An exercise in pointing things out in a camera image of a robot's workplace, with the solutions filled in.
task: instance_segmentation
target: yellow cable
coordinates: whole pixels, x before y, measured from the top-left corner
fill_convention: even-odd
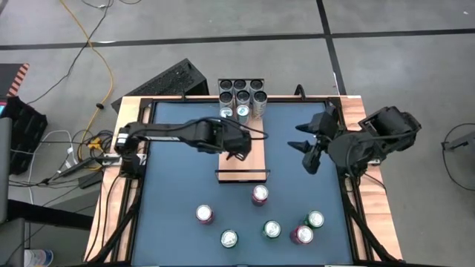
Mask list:
[[[82,33],[84,33],[84,35],[86,36],[86,39],[88,40],[88,44],[89,46],[91,47],[92,51],[94,51],[101,59],[102,61],[104,62],[104,65],[107,67],[107,70],[109,72],[109,78],[111,80],[111,86],[109,87],[109,91],[107,92],[107,94],[104,96],[104,98],[102,99],[102,101],[100,102],[102,105],[104,105],[104,102],[109,98],[109,96],[111,95],[112,91],[114,90],[113,87],[114,87],[114,75],[112,74],[112,70],[111,68],[109,67],[109,64],[107,63],[107,61],[104,59],[104,57],[101,55],[101,53],[99,53],[99,51],[96,50],[96,48],[94,48],[94,46],[92,45],[91,43],[91,37],[88,35],[88,33],[86,33],[86,31],[84,30],[84,27],[82,26],[81,22],[79,22],[79,20],[77,19],[77,17],[73,14],[73,12],[71,12],[71,10],[69,9],[69,7],[65,4],[65,2],[63,0],[59,0],[62,4],[62,6],[66,9],[66,11],[73,17],[74,21],[76,22],[76,24],[81,28],[81,31]],[[84,142],[84,139],[86,137],[86,133],[89,131],[89,129],[91,128],[92,126],[92,123],[94,122],[96,116],[97,116],[97,113],[99,113],[100,109],[99,108],[96,108],[96,111],[94,112],[93,116],[91,117],[91,119],[89,120],[89,123],[88,123],[88,126],[86,127],[86,131],[84,131],[83,135],[82,135],[82,138],[81,138],[81,143]],[[82,160],[82,145],[79,146],[79,153],[78,153],[78,157],[79,157],[79,160]]]

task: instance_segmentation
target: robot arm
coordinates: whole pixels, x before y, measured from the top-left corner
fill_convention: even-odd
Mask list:
[[[251,151],[249,131],[234,120],[207,117],[183,124],[148,124],[131,122],[119,129],[115,151],[122,157],[121,174],[140,176],[142,171],[137,149],[141,141],[184,142],[198,152],[218,154],[229,152],[243,161]]]
[[[316,143],[289,142],[293,148],[304,153],[302,164],[309,174],[316,174],[320,155],[329,154],[337,168],[356,178],[363,175],[372,159],[383,161],[389,153],[403,151],[414,144],[421,125],[409,113],[396,107],[386,107],[359,123],[360,131],[349,131],[338,125],[334,107],[317,113],[310,123],[295,128],[314,134]]]

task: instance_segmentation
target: wooden platform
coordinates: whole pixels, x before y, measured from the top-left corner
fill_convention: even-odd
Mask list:
[[[287,98],[296,98],[299,99],[300,96],[269,96],[269,99],[272,97],[287,97]],[[321,97],[330,97],[330,96],[307,96],[307,98],[321,98]],[[358,130],[358,122],[362,120],[366,113],[364,112],[363,102],[360,96],[331,96],[331,97],[340,97],[342,103],[342,109],[344,113],[344,119],[347,124],[348,129]],[[124,126],[129,122],[136,122],[140,114],[140,102],[141,99],[180,99],[181,96],[127,96],[122,99],[122,105],[119,111],[117,118],[117,124],[114,131],[113,145],[116,142],[117,132],[120,127]],[[217,96],[189,96],[189,99],[217,99]],[[145,112],[140,117],[140,120],[143,122],[148,121],[149,108],[145,109]],[[91,250],[91,255],[88,259],[94,257],[99,250],[101,249],[102,244],[102,233],[105,232],[105,239],[107,240],[112,233],[114,232],[117,226],[117,220],[119,216],[119,210],[122,202],[122,195],[124,193],[125,179],[119,179],[113,188],[111,184],[115,177],[119,173],[119,167],[110,167],[105,170],[104,180],[102,183],[102,193],[101,201],[98,201],[98,205],[101,205],[101,210],[105,210],[106,197],[109,191],[111,191],[111,197],[108,201],[108,214],[107,218],[105,213],[102,212],[99,216],[99,209],[96,208],[96,213],[94,216],[94,222],[91,229],[91,234],[88,241],[87,252]],[[381,173],[379,168],[369,168],[368,174],[382,181]],[[389,203],[387,202],[386,193],[384,189],[374,184],[370,180],[362,177],[360,192],[362,197],[362,202],[364,205],[364,215],[367,221],[369,228],[381,242],[381,244],[396,258],[402,258],[401,251],[399,248],[398,239],[396,236],[396,231],[394,229],[393,219],[391,217],[391,212],[389,208]],[[132,189],[128,198],[128,205],[131,204],[132,199],[134,198],[135,190]],[[362,242],[361,232],[358,230],[358,227],[355,226],[355,233],[358,240],[358,254],[361,260],[365,259],[364,256],[364,246]],[[129,241],[130,234],[130,224],[124,230],[122,234],[122,239],[119,245],[119,255],[118,260],[124,260],[127,244]]]
[[[263,131],[262,119],[250,119],[247,126]],[[262,137],[261,133],[251,131],[252,138]],[[252,150],[247,155],[246,160],[240,161],[235,157],[228,160],[228,153],[222,153],[219,156],[220,171],[236,171],[221,172],[217,174],[220,182],[265,182],[267,180],[266,160],[264,158],[264,140],[252,140]],[[259,171],[259,172],[239,172],[239,171]]]

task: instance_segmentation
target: orange striped object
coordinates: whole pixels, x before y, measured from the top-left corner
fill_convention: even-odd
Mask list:
[[[27,71],[30,65],[28,63],[24,63],[19,69],[18,73],[16,73],[15,79],[13,80],[12,85],[7,93],[7,96],[16,96],[18,94],[18,90],[20,89],[20,85],[23,82],[24,77],[27,75]]]

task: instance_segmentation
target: wooden block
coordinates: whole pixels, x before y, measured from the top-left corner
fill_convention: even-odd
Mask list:
[[[250,128],[263,131],[262,119],[250,119],[247,126]],[[251,131],[252,138],[262,137],[261,133]],[[219,156],[220,171],[237,172],[221,172],[217,174],[219,182],[265,182],[267,180],[266,160],[264,157],[264,141],[252,140],[252,150],[247,155],[246,160],[240,161],[235,157],[226,160],[228,153],[222,153]],[[260,172],[239,172],[242,170],[262,170]]]

